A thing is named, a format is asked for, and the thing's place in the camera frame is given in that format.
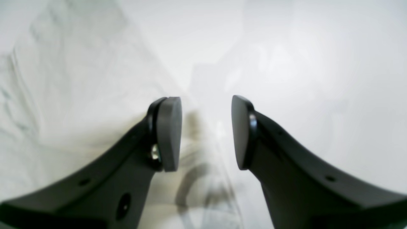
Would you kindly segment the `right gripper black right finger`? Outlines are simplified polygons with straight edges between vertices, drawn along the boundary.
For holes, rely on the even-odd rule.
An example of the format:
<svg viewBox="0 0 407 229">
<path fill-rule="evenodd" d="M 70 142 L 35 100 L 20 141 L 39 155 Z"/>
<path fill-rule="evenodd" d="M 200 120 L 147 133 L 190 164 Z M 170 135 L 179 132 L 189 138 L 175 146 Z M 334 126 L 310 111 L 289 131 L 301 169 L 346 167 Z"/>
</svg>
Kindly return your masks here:
<svg viewBox="0 0 407 229">
<path fill-rule="evenodd" d="M 405 194 L 339 170 L 234 95 L 231 118 L 240 170 L 260 182 L 275 229 L 405 229 Z"/>
</svg>

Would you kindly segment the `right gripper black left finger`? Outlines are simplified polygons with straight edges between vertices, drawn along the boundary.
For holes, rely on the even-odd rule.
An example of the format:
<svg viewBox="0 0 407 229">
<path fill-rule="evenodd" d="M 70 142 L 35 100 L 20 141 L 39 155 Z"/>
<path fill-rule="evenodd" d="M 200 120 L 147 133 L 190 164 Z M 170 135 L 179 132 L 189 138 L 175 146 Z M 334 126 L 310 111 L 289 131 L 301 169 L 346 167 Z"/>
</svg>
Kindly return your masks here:
<svg viewBox="0 0 407 229">
<path fill-rule="evenodd" d="M 150 104 L 99 158 L 31 194 L 1 203 L 1 223 L 12 229 L 135 229 L 156 172 L 179 165 L 180 97 Z"/>
</svg>

